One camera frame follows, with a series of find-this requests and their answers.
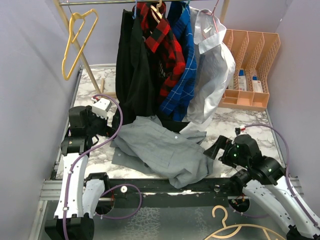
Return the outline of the grey button shirt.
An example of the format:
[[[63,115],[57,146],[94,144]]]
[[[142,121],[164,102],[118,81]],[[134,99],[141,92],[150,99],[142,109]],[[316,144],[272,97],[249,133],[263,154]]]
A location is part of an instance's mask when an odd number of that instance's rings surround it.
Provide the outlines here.
[[[163,127],[157,116],[138,116],[121,127],[110,147],[112,163],[146,175],[167,178],[177,189],[213,173],[214,161],[201,147],[205,131],[179,134]]]

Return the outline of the yellow wire hanger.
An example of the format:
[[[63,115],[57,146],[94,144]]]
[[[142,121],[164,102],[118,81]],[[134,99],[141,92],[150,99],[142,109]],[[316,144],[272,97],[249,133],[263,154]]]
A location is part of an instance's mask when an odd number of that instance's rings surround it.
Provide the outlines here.
[[[86,23],[86,18],[90,15],[95,15],[95,20],[83,42],[83,44],[80,46],[79,50],[78,50],[78,53],[77,53],[77,56],[75,57],[75,60],[72,64],[72,66],[70,67],[70,70],[69,72],[67,73],[66,72],[66,62],[67,62],[67,58],[68,58],[68,55],[69,55],[69,50],[70,50],[70,47],[71,45],[75,45],[76,43],[78,43],[78,36],[79,34],[81,33],[85,23]],[[96,9],[92,8],[90,9],[89,11],[83,13],[83,14],[80,14],[78,12],[75,12],[75,13],[72,13],[71,14],[71,17],[69,19],[69,22],[68,22],[68,40],[67,40],[67,44],[66,44],[66,47],[65,47],[65,51],[64,51],[64,55],[63,55],[63,59],[62,59],[62,64],[61,64],[61,72],[62,72],[62,76],[63,78],[68,81],[76,67],[76,64],[78,63],[79,61],[79,58],[81,57],[83,51],[84,51],[84,48],[85,46],[87,45],[88,41],[89,41],[89,38],[91,37],[92,35],[92,32],[93,30],[95,29],[97,23],[98,23],[98,19],[99,19],[99,15],[98,15],[98,12]],[[78,31],[75,33],[74,32],[74,26],[75,26],[75,22],[77,20],[82,20],[82,23],[78,29]]]

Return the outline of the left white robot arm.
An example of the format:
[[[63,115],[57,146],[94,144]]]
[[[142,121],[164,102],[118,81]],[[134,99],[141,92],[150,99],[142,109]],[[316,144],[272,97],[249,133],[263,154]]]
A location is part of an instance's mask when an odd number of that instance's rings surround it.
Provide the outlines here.
[[[69,127],[60,144],[63,178],[60,197],[53,219],[45,222],[44,230],[52,240],[91,240],[94,237],[93,216],[99,198],[111,190],[105,172],[85,178],[89,151],[97,143],[93,138],[109,137],[116,131],[108,126],[106,106],[76,106],[68,111]]]

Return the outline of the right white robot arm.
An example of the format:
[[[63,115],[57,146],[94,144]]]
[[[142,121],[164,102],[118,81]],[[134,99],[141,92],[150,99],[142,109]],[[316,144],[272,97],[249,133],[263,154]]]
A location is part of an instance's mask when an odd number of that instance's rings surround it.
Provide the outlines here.
[[[257,142],[248,134],[231,140],[223,135],[204,154],[232,168],[242,169],[230,178],[230,191],[254,200],[275,220],[288,240],[318,240],[320,218],[310,209],[285,169],[272,157],[262,155]]]

